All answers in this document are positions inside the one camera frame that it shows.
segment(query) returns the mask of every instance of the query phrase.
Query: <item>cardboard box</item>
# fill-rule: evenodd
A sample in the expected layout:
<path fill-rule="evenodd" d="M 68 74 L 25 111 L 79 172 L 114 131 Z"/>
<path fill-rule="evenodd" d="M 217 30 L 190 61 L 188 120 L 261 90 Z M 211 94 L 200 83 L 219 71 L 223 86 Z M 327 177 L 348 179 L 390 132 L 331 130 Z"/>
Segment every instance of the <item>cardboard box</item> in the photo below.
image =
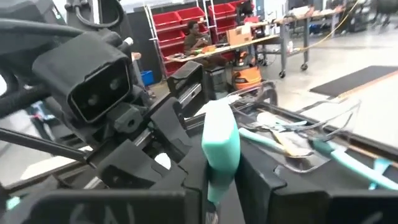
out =
<path fill-rule="evenodd" d="M 251 27 L 239 26 L 235 29 L 228 30 L 226 36 L 230 45 L 244 44 L 252 40 Z"/>

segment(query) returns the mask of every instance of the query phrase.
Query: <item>blue bin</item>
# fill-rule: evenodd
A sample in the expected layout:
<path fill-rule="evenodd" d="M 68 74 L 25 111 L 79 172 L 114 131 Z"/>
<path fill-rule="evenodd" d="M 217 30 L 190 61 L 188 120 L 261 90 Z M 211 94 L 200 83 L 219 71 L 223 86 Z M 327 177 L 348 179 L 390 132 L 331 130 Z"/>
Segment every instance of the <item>blue bin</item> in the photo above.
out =
<path fill-rule="evenodd" d="M 149 86 L 151 84 L 154 84 L 154 74 L 152 71 L 143 71 L 141 72 L 141 77 L 142 77 L 142 82 L 144 83 L 145 86 Z"/>

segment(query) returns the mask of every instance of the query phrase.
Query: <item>red storage bin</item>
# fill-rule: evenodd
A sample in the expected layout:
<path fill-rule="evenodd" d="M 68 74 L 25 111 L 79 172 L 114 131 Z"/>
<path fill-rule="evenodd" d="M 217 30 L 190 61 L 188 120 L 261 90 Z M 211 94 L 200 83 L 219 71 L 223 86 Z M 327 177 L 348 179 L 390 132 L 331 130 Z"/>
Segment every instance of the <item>red storage bin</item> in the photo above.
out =
<path fill-rule="evenodd" d="M 230 2 L 230 4 L 232 5 L 232 7 L 234 7 L 234 9 L 236 11 L 236 6 L 238 4 L 241 4 L 242 2 L 245 2 L 245 0 L 243 0 L 243 1 L 233 1 L 233 2 Z"/>
<path fill-rule="evenodd" d="M 178 10 L 177 14 L 182 20 L 182 24 L 187 24 L 189 21 L 204 22 L 206 20 L 205 13 L 199 7 Z"/>
<path fill-rule="evenodd" d="M 154 15 L 156 29 L 166 29 L 181 24 L 181 17 L 176 12 L 167 12 Z"/>
<path fill-rule="evenodd" d="M 213 10 L 211 9 L 211 6 L 209 6 L 208 8 L 209 16 L 213 17 Z M 233 16 L 235 15 L 235 13 L 235 8 L 229 3 L 214 5 L 214 15 L 216 16 L 216 19 L 221 17 Z"/>
<path fill-rule="evenodd" d="M 184 63 L 182 62 L 170 62 L 165 64 L 166 77 L 173 75 L 175 71 L 182 67 L 183 64 Z"/>
<path fill-rule="evenodd" d="M 227 30 L 234 29 L 237 26 L 235 18 L 225 19 L 217 22 L 217 33 L 226 32 Z"/>
<path fill-rule="evenodd" d="M 183 53 L 184 52 L 184 45 L 174 45 L 173 47 L 167 47 L 165 49 L 162 49 L 162 56 L 165 61 L 167 61 L 166 57 L 175 55 L 178 53 Z"/>
<path fill-rule="evenodd" d="M 185 38 L 185 34 L 181 30 L 173 30 L 170 32 L 164 32 L 157 35 L 159 45 L 163 47 L 171 47 L 177 44 L 182 44 Z"/>

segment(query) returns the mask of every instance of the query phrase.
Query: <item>teal sponge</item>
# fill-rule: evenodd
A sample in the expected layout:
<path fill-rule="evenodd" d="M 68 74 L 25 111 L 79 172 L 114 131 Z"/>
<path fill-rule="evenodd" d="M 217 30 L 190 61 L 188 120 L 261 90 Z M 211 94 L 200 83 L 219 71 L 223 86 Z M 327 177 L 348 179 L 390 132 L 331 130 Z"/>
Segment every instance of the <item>teal sponge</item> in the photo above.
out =
<path fill-rule="evenodd" d="M 225 101 L 208 103 L 201 146 L 212 169 L 208 200 L 218 203 L 233 181 L 241 157 L 238 125 Z"/>

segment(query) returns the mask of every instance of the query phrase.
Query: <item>camera lens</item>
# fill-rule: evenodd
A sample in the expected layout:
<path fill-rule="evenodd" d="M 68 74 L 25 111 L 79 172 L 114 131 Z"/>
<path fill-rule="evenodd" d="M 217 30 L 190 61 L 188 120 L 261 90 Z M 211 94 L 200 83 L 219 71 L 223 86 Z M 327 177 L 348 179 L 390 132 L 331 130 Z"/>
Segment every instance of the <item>camera lens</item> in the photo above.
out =
<path fill-rule="evenodd" d="M 88 104 L 89 104 L 90 106 L 95 106 L 97 103 L 98 103 L 98 96 L 97 96 L 97 95 L 91 95 L 91 96 L 88 98 Z"/>
<path fill-rule="evenodd" d="M 117 90 L 120 86 L 120 79 L 116 78 L 111 81 L 111 84 L 109 84 L 109 87 L 111 90 Z"/>

